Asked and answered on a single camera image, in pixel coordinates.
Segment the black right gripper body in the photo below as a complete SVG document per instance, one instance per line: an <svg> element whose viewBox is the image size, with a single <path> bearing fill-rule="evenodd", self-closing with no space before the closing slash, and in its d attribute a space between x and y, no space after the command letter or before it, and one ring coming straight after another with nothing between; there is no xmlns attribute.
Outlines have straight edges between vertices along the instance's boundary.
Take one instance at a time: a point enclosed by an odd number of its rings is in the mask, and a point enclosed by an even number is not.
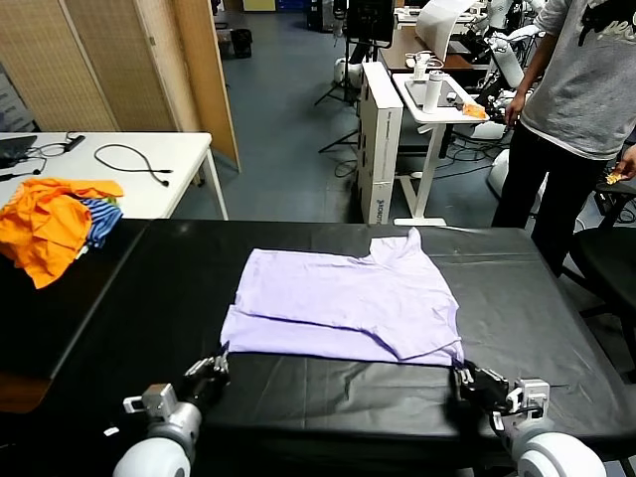
<svg viewBox="0 0 636 477"><path fill-rule="evenodd" d="M511 405L507 401L509 393L507 381L476 381L460 385L460 396L485 412L507 412Z"/></svg>

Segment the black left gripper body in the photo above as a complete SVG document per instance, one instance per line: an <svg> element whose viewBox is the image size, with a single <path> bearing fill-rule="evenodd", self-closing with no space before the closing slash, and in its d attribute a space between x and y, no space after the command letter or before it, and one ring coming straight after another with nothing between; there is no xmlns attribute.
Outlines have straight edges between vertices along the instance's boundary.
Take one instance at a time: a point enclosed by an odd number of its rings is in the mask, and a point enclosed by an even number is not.
<svg viewBox="0 0 636 477"><path fill-rule="evenodd" d="M206 412L219 401L230 375L223 370L207 370L190 375L182 382L182 401L194 405L200 412Z"/></svg>

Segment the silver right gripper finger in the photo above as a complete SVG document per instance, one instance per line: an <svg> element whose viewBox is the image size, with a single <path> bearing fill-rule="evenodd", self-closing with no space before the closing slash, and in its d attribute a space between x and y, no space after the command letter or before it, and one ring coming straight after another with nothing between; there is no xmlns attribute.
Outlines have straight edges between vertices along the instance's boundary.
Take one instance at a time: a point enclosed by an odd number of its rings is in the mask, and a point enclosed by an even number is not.
<svg viewBox="0 0 636 477"><path fill-rule="evenodd" d="M508 381L492 369L477 367L474 370L474 388L481 393L506 393Z"/></svg>
<svg viewBox="0 0 636 477"><path fill-rule="evenodd" d="M454 379L459 387L472 387L474 385L475 364L469 360L452 362Z"/></svg>

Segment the person left hand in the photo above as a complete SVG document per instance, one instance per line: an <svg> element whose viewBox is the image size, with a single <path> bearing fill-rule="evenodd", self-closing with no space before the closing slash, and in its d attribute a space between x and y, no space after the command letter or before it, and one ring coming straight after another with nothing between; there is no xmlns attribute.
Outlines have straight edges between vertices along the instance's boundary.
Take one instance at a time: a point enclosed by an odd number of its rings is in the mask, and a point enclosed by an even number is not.
<svg viewBox="0 0 636 477"><path fill-rule="evenodd" d="M625 150L613 173L619 175L621 181L629 181L636 176L636 145L632 145Z"/></svg>

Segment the person right hand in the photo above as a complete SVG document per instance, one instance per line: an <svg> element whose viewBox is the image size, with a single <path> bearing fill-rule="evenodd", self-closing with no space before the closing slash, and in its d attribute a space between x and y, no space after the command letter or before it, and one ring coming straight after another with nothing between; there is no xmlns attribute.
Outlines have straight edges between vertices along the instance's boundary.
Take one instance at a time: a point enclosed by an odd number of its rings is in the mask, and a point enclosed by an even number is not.
<svg viewBox="0 0 636 477"><path fill-rule="evenodd" d="M513 127L518 121L526 104L526 94L518 90L506 107L505 122L508 127Z"/></svg>

